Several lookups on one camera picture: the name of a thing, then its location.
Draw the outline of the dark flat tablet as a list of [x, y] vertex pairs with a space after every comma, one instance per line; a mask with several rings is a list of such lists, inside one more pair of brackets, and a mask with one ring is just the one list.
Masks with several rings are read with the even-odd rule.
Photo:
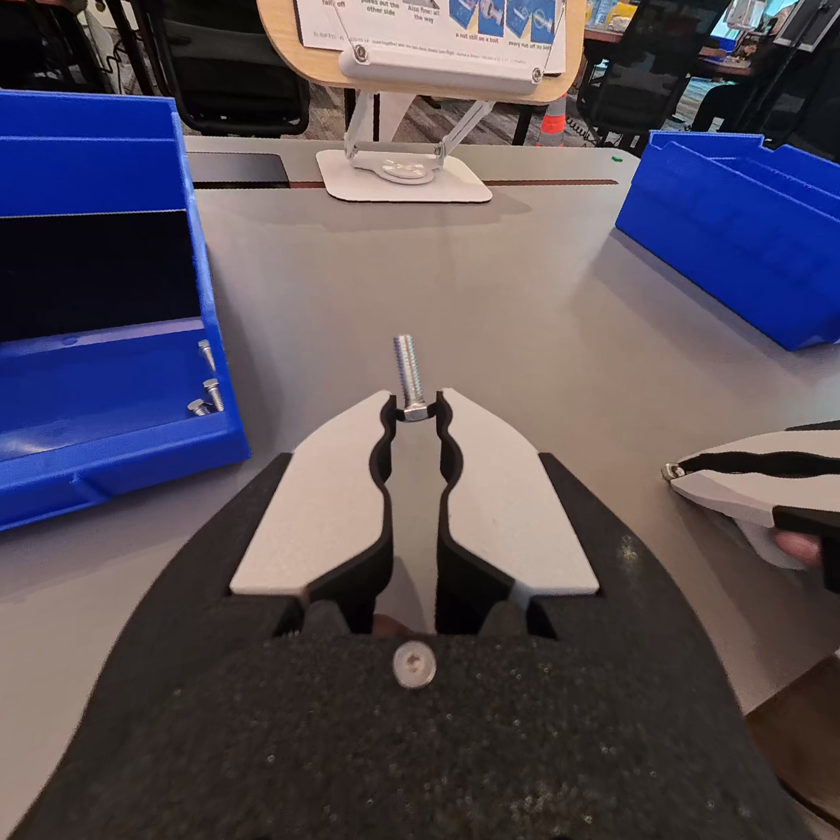
[[290, 188], [278, 154], [191, 151], [187, 162], [196, 190]]

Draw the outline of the white document stand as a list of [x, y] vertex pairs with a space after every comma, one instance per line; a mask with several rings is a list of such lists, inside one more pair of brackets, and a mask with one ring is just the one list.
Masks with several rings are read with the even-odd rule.
[[357, 98], [343, 150], [323, 150], [316, 160], [332, 197], [346, 203], [484, 204], [489, 187], [451, 153], [494, 108], [475, 101], [432, 152], [400, 152], [391, 143], [362, 141], [364, 120], [373, 114], [375, 95]]

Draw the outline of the white instruction board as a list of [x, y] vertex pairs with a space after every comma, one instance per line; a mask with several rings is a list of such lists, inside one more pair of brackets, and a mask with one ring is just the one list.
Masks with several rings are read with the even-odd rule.
[[350, 79], [528, 95], [566, 70], [565, 2], [301, 1], [305, 47]]

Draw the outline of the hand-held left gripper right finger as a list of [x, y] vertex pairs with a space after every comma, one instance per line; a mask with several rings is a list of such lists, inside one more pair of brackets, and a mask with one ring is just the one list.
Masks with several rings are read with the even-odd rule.
[[544, 458], [515, 427], [455, 389], [437, 393], [445, 489], [436, 624], [483, 624], [511, 602], [590, 596], [600, 584]]

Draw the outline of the person's right hand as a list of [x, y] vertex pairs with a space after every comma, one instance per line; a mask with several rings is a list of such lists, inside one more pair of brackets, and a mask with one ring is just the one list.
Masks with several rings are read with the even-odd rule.
[[774, 541], [778, 548], [808, 569], [823, 566], [823, 541], [816, 535], [776, 530]]

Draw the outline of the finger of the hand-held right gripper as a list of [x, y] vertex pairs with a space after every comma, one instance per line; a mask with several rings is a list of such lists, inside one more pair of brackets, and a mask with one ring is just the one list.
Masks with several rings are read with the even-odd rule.
[[704, 449], [683, 458], [686, 476], [701, 471], [725, 476], [805, 479], [839, 474], [839, 426], [798, 426]]
[[669, 486], [697, 505], [765, 529], [838, 532], [838, 475], [783, 478], [704, 469], [673, 478]]

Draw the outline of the black office chair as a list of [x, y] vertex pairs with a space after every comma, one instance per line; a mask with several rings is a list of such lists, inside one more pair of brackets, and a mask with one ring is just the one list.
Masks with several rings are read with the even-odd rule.
[[310, 87], [275, 51], [257, 1], [132, 2], [155, 79], [207, 136], [278, 138], [309, 125]]
[[585, 48], [586, 69], [576, 98], [577, 112], [605, 146], [609, 133], [620, 135], [629, 151], [639, 138], [644, 148], [652, 130], [674, 113], [690, 72], [726, 1], [643, 1], [627, 30], [607, 53]]

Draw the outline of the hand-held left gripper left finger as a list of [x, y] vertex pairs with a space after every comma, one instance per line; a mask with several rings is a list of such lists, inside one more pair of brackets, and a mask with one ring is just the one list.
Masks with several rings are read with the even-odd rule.
[[321, 425], [290, 457], [230, 582], [232, 595], [335, 602], [371, 628], [392, 578], [396, 397], [378, 391]]

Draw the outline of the instruction sheet on stand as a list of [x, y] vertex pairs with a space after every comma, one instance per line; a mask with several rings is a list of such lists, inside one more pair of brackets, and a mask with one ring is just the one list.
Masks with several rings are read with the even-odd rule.
[[565, 71], [543, 77], [530, 91], [515, 92], [509, 82], [476, 83], [460, 73], [440, 73], [420, 78], [414, 70], [396, 77], [391, 70], [385, 78], [348, 76], [342, 70], [338, 49], [320, 49], [303, 45], [298, 31], [296, 5], [291, 1], [258, 2], [261, 24], [276, 53], [288, 66], [308, 81], [328, 88], [399, 93], [439, 99], [505, 102], [543, 106], [562, 97], [575, 79], [581, 58], [585, 32], [585, 2], [565, 5]]

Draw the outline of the blue divided storage bin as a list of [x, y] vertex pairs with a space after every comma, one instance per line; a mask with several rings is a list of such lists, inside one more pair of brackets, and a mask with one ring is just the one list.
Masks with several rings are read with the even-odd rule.
[[[247, 460], [173, 100], [2, 90], [1, 118], [2, 530]], [[225, 410], [189, 413], [212, 377]]]

